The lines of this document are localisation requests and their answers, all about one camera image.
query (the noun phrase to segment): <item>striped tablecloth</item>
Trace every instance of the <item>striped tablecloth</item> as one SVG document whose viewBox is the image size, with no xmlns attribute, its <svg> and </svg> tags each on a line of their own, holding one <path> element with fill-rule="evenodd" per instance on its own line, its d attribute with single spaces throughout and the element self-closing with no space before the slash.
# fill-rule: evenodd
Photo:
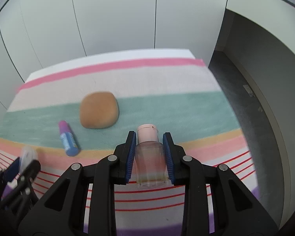
<svg viewBox="0 0 295 236">
<path fill-rule="evenodd" d="M 79 122 L 79 103 L 94 91 L 110 91 L 118 102 L 117 123 L 86 129 Z M 57 123 L 66 120 L 81 152 L 65 155 Z M 251 154 L 236 116 L 202 60 L 147 58 L 92 64 L 44 75 L 18 91 L 0 127 L 0 169 L 20 155 L 24 145 L 38 152 L 41 172 L 33 183 L 41 197 L 74 162 L 89 165 L 112 154 L 128 132 L 152 123 L 159 139 L 169 131 L 186 154 L 203 164 L 226 163 L 255 194 L 257 179 Z M 115 186 L 118 235 L 180 235 L 184 187 L 140 190 Z M 88 193 L 85 225 L 92 185 Z M 212 200 L 207 187 L 212 223 Z"/>
</svg>

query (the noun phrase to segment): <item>gray floor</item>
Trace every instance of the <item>gray floor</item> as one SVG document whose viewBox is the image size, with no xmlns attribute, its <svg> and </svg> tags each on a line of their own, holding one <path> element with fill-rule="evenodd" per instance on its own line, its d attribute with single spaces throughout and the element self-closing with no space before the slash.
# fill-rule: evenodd
<svg viewBox="0 0 295 236">
<path fill-rule="evenodd" d="M 284 201 L 281 157 L 269 120 L 256 97 L 250 97 L 248 84 L 223 52 L 215 51 L 209 65 L 232 106 L 246 137 L 257 172 L 259 201 L 280 224 Z"/>
</svg>

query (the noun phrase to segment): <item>purple cap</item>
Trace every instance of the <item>purple cap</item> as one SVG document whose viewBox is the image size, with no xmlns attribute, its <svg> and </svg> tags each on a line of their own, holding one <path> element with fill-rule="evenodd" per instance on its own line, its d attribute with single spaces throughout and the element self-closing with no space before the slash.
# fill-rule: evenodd
<svg viewBox="0 0 295 236">
<path fill-rule="evenodd" d="M 59 132 L 60 134 L 64 132 L 71 132 L 68 123 L 65 120 L 59 121 Z"/>
</svg>

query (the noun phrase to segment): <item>triangular cutout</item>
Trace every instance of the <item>triangular cutout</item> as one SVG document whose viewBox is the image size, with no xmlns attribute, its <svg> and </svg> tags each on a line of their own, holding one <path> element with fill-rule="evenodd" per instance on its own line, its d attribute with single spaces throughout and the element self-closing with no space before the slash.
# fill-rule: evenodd
<svg viewBox="0 0 295 236">
<path fill-rule="evenodd" d="M 238 185 L 233 180 L 229 180 L 228 183 L 233 196 L 236 211 L 243 211 L 252 208 L 251 201 L 242 192 Z"/>
<path fill-rule="evenodd" d="M 56 211 L 61 211 L 64 205 L 65 197 L 67 195 L 69 184 L 70 179 L 64 180 L 58 189 L 54 191 L 52 196 L 50 196 L 45 202 L 45 207 Z"/>
</svg>

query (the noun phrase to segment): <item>transparent bottle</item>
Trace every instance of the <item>transparent bottle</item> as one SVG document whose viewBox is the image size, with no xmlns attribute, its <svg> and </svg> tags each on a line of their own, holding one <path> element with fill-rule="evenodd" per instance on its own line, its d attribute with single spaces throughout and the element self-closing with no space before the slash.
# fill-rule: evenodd
<svg viewBox="0 0 295 236">
<path fill-rule="evenodd" d="M 156 188 L 166 184 L 166 163 L 158 130 L 153 124 L 138 127 L 135 150 L 136 182 L 138 187 Z"/>
</svg>

